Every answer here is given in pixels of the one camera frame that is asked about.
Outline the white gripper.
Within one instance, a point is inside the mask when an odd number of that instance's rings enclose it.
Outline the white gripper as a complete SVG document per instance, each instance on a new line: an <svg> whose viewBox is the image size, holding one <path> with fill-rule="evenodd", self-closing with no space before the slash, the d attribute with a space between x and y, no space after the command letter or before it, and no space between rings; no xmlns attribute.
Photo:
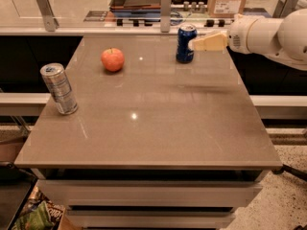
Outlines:
<svg viewBox="0 0 307 230"><path fill-rule="evenodd" d="M256 21L254 16L236 14L227 30L213 30L204 36L189 41L188 47L194 51L222 51L227 46L237 53L249 54L248 33Z"/></svg>

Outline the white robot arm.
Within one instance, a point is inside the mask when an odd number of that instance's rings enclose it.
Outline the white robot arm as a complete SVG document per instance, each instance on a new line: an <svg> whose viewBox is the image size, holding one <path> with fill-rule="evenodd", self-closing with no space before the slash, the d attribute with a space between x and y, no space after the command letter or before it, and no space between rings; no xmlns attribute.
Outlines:
<svg viewBox="0 0 307 230"><path fill-rule="evenodd" d="M307 70L307 9L285 18L237 14L226 31L197 36L188 43L194 51L257 54L297 70Z"/></svg>

